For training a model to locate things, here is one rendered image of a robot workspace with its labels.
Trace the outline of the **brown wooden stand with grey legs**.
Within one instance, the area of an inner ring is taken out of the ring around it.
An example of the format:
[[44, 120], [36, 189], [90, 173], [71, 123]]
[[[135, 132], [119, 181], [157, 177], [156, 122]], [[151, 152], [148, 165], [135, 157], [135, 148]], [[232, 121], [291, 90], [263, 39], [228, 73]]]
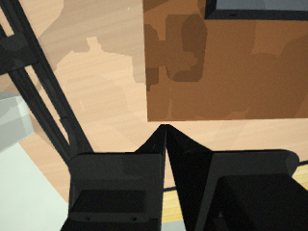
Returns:
[[147, 122], [308, 118], [308, 21], [142, 0]]

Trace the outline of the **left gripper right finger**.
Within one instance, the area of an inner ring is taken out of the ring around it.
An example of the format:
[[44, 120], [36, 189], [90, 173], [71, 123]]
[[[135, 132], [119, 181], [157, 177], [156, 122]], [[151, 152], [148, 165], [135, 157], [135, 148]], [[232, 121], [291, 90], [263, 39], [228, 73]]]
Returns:
[[186, 231], [203, 231], [221, 176], [288, 173], [292, 177], [299, 165], [298, 155], [290, 150], [213, 151], [170, 124], [166, 128], [167, 155]]

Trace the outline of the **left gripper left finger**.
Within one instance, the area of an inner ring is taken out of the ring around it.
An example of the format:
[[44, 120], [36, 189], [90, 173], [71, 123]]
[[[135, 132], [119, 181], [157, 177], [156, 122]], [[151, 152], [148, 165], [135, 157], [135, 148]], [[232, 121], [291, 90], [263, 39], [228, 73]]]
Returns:
[[167, 128], [161, 124], [135, 152], [85, 152], [74, 156], [68, 171], [80, 195], [82, 190], [146, 190], [151, 218], [162, 228], [167, 151]]

